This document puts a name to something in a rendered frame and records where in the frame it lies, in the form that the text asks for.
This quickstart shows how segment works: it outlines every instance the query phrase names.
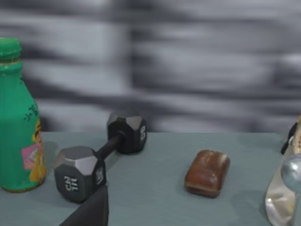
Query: table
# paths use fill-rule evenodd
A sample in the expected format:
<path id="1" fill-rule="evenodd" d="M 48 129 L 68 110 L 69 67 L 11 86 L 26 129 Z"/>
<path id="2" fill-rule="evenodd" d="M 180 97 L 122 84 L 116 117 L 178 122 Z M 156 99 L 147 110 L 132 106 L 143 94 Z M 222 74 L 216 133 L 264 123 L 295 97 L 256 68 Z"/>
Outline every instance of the table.
<path id="1" fill-rule="evenodd" d="M 43 133 L 49 175 L 30 192 L 0 190 L 1 226 L 57 226 L 77 207 L 55 188 L 51 165 L 61 148 L 106 142 L 105 133 Z M 269 226 L 264 195 L 282 155 L 285 135 L 270 133 L 150 133 L 133 156 L 106 160 L 109 226 Z M 216 199 L 190 194 L 184 176 L 202 149 L 224 152 L 231 166 Z"/>

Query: gray and white backdrop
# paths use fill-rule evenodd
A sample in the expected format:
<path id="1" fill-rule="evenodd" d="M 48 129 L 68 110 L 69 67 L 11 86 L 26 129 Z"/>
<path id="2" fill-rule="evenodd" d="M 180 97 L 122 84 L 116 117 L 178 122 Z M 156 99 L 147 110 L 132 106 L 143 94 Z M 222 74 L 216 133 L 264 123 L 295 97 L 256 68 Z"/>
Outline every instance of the gray and white backdrop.
<path id="1" fill-rule="evenodd" d="M 301 1 L 1 0 L 44 130 L 286 132 L 301 113 Z"/>

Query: brown soap bar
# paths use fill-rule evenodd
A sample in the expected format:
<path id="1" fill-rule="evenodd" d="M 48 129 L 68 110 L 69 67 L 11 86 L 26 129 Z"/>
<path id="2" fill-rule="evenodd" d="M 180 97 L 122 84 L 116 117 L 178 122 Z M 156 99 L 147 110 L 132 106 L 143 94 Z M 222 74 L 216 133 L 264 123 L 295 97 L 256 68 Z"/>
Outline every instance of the brown soap bar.
<path id="1" fill-rule="evenodd" d="M 186 174 L 186 190 L 210 198 L 217 197 L 229 166 L 230 159 L 226 154 L 210 150 L 200 151 Z"/>

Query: bottle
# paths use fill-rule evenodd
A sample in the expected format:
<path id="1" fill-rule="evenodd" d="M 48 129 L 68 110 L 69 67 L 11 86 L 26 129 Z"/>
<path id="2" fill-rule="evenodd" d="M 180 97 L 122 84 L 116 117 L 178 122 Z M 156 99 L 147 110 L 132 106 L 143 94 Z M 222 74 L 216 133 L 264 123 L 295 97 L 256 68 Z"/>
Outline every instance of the bottle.
<path id="1" fill-rule="evenodd" d="M 0 38 L 0 187 L 25 192 L 46 177 L 38 106 L 22 78 L 21 44 Z"/>

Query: silver ball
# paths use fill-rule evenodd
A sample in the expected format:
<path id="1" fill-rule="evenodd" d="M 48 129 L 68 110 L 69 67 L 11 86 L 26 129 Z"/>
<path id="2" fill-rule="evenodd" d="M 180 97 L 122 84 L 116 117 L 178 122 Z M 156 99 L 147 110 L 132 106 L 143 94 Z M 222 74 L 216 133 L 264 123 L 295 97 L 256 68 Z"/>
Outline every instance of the silver ball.
<path id="1" fill-rule="evenodd" d="M 281 177 L 288 189 L 301 193 L 301 154 L 285 160 L 281 168 Z"/>

